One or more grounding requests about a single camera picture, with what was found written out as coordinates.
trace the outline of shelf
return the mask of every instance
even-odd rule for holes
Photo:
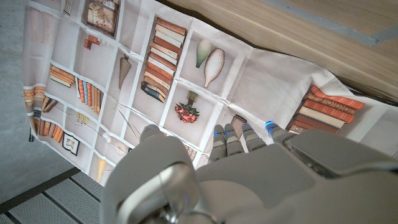
[[[176,104],[187,104],[188,90],[190,89],[185,85],[177,84],[163,127],[197,147],[200,147],[201,138],[205,134],[208,134],[206,131],[207,126],[213,125],[218,117],[218,115],[216,115],[216,119],[214,119],[215,115],[213,115],[216,111],[216,103],[207,97],[199,95],[197,102],[193,104],[193,107],[199,111],[200,117],[194,123],[184,123],[178,118],[174,108],[176,107]]]
[[[155,123],[159,124],[160,118],[162,117],[162,113],[165,107],[165,103],[156,100],[155,98],[146,94],[143,90],[141,90],[141,82],[144,79],[144,69],[142,68],[141,75],[138,80],[136,93],[134,94],[134,100],[132,102],[132,107],[142,114],[146,115],[148,118],[153,120]]]
[[[66,104],[73,105],[75,106],[78,101],[80,101],[79,98],[77,98],[77,88],[76,84],[71,85],[71,87],[66,87],[50,78],[49,70],[47,72],[48,77],[47,77],[47,85],[45,86],[45,92],[48,93],[49,95],[55,96],[56,100],[58,102],[65,102]]]
[[[102,33],[103,35],[105,35],[105,36],[107,36],[107,37],[109,37],[109,38],[115,40],[115,39],[116,39],[116,36],[117,36],[117,34],[118,34],[118,24],[119,24],[119,19],[120,19],[120,10],[119,10],[120,3],[121,3],[121,0],[118,0],[118,3],[117,3],[117,5],[118,5],[118,10],[116,11],[116,18],[117,18],[117,19],[116,19],[115,30],[114,30],[114,34],[113,34],[113,35],[111,35],[111,34],[105,32],[105,31],[103,31],[103,30],[101,30],[101,29],[99,29],[99,28],[97,28],[97,27],[95,27],[95,26],[93,26],[93,25],[87,23],[89,1],[84,2],[83,12],[82,12],[82,14],[81,14],[80,22],[81,22],[82,24],[84,24],[85,26],[87,26],[87,27],[89,27],[89,28],[91,28],[91,29],[93,29],[93,30],[95,30],[95,31],[97,31],[97,32],[100,32],[100,33]]]
[[[126,133],[124,134],[124,140],[133,146],[137,146],[139,144],[139,136],[144,128],[153,123],[150,123],[148,119],[144,119],[142,116],[139,116],[133,111],[130,113],[129,122],[133,128],[136,128],[136,132],[134,134],[131,128],[127,126]]]
[[[71,68],[72,52],[74,51],[70,46],[76,44],[78,32],[79,26],[77,24],[73,24],[67,18],[61,19],[52,52],[53,61],[66,68]]]
[[[99,159],[98,155],[93,154],[90,169],[88,171],[88,176],[91,177],[93,180],[96,180],[98,175],[98,159]],[[105,170],[102,173],[101,181],[99,182],[99,184],[105,186],[105,183],[108,180],[109,175],[111,175],[113,169],[114,167],[111,164],[107,163]]]
[[[103,129],[99,129],[97,141],[95,144],[95,150],[114,164],[117,164],[127,153],[123,153],[122,151],[116,151],[114,145],[116,142],[120,141],[111,136],[105,139],[103,137],[105,133],[106,131],[104,131]]]
[[[44,6],[47,6],[49,8],[52,8],[57,11],[63,11],[63,9],[61,10],[61,1],[48,1],[48,0],[32,0],[32,1],[42,4]]]
[[[39,140],[46,141],[62,157],[64,157],[69,162],[71,162],[74,166],[76,166],[80,170],[85,171],[86,166],[87,166],[87,161],[90,157],[90,151],[91,151],[91,149],[88,146],[84,145],[82,142],[79,143],[77,156],[75,156],[70,151],[68,151],[62,147],[62,141],[61,141],[61,143],[58,143],[50,136],[39,136]]]
[[[96,123],[90,119],[86,124],[78,122],[78,112],[71,108],[67,108],[67,115],[65,120],[65,129],[76,136],[79,136],[82,140],[92,144],[94,137],[97,135]]]
[[[56,123],[60,124],[61,126],[64,125],[63,123],[63,104],[58,102],[49,112],[44,113],[42,111],[42,117],[45,119],[49,119],[55,121]]]
[[[119,99],[119,101],[127,104],[131,94],[132,84],[134,83],[134,77],[136,76],[138,62],[131,58],[128,59],[128,62],[131,64],[131,68],[123,81],[122,88],[119,89],[120,59],[123,57],[124,53],[118,49],[107,96]]]
[[[73,71],[93,80],[104,89],[110,73],[109,68],[114,66],[114,58],[110,57],[113,55],[114,47],[101,42],[99,45],[92,44],[91,50],[88,50],[84,48],[86,38],[88,34],[80,28]]]
[[[125,0],[119,42],[127,48],[131,48],[132,39],[136,33],[137,21],[141,1]]]
[[[204,88],[206,60],[199,68],[196,68],[197,45],[202,39],[208,40],[211,42],[211,51],[216,48],[224,51],[224,66],[218,77],[208,85],[207,90],[222,98],[226,98],[245,60],[244,52],[237,48],[234,43],[226,42],[224,37],[217,38],[217,36],[223,35],[224,33],[220,32],[218,35],[215,34],[216,37],[212,36],[211,39],[208,39],[206,35],[202,35],[207,34],[208,29],[215,29],[213,27],[206,27],[198,30],[194,28],[191,29],[193,29],[192,36],[188,43],[188,50],[185,54],[180,78],[186,79]]]
[[[170,16],[169,10],[164,10],[164,5],[156,1],[143,1],[139,11],[139,17],[135,30],[141,30],[145,32],[135,32],[132,40],[131,50],[133,52],[140,53],[142,56],[145,55],[146,51],[143,46],[147,47],[153,38],[149,38],[150,34],[154,30],[154,24],[156,23],[155,18],[159,17],[168,22],[171,22],[180,27],[189,30],[192,23],[192,17],[182,14],[178,11],[173,11],[173,16]]]

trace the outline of fabric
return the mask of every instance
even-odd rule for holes
[[[125,0],[118,11],[114,37],[87,26],[84,1],[72,2],[71,16],[62,13],[63,9],[59,7],[61,0],[54,2],[57,3],[43,6],[29,2],[27,5],[24,89],[45,86],[45,95],[64,105],[64,111],[49,111],[48,118],[62,120],[60,124],[65,124],[61,127],[65,133],[82,140],[78,156],[65,158],[93,178],[96,177],[94,157],[105,158],[110,166],[115,166],[123,155],[113,149],[113,143],[121,141],[134,150],[139,143],[137,133],[141,133],[148,124],[158,124],[161,131],[176,136],[190,149],[199,152],[190,153],[195,156],[193,163],[197,167],[206,164],[207,157],[203,155],[211,151],[214,125],[224,126],[236,115],[247,120],[267,144],[272,144],[264,123],[273,120],[285,128],[310,85],[316,85],[326,95],[343,96],[366,104],[355,112],[354,121],[345,124],[339,132],[339,135],[355,141],[366,137],[367,141],[363,142],[370,144],[373,138],[379,138],[370,130],[380,124],[379,120],[385,117],[386,111],[391,116],[398,114],[397,108],[354,96],[332,73],[312,62],[255,49],[155,0]],[[170,69],[174,77],[165,103],[141,90],[157,18],[187,30],[177,69],[175,72]],[[99,45],[93,44],[91,50],[84,48],[89,35],[99,40]],[[196,68],[197,45],[202,39],[211,43],[212,51],[221,49],[224,52],[221,73],[208,88],[203,87],[206,61]],[[125,55],[129,57],[131,68],[119,88],[120,58]],[[84,77],[103,92],[100,113],[95,113],[78,98],[78,82],[68,88],[51,80],[51,65],[72,74],[76,80]],[[187,104],[188,91],[199,95],[193,107],[199,111],[200,117],[194,123],[182,122],[174,111],[175,105]],[[76,112],[87,116],[88,124],[65,121],[69,118],[64,116],[65,113]],[[35,130],[33,109],[27,107],[27,114]],[[398,129],[398,124],[393,124],[395,126],[389,128]],[[104,133],[111,138],[110,142],[104,140]],[[61,150],[49,138],[39,136],[38,140],[47,142],[56,151]],[[387,144],[388,149],[384,149],[382,144],[377,147],[380,151],[388,150],[392,155],[397,138],[389,138],[388,141],[391,142]]]

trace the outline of robot finger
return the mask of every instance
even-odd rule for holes
[[[226,140],[226,152],[227,156],[232,156],[238,153],[244,153],[241,141],[235,133],[235,129],[232,124],[226,124],[225,130],[225,140]]]
[[[214,127],[213,149],[211,150],[208,164],[226,157],[226,141],[224,128],[217,124]]]
[[[267,144],[256,134],[250,125],[243,124],[242,132],[249,152],[267,146]]]

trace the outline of framed picture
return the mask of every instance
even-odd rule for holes
[[[77,156],[77,151],[79,150],[79,144],[80,144],[79,140],[75,139],[73,136],[65,132],[63,133],[62,147],[70,151],[75,156]]]

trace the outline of floor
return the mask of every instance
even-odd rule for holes
[[[37,139],[29,142],[22,91],[25,0],[0,4],[0,203],[73,166]]]

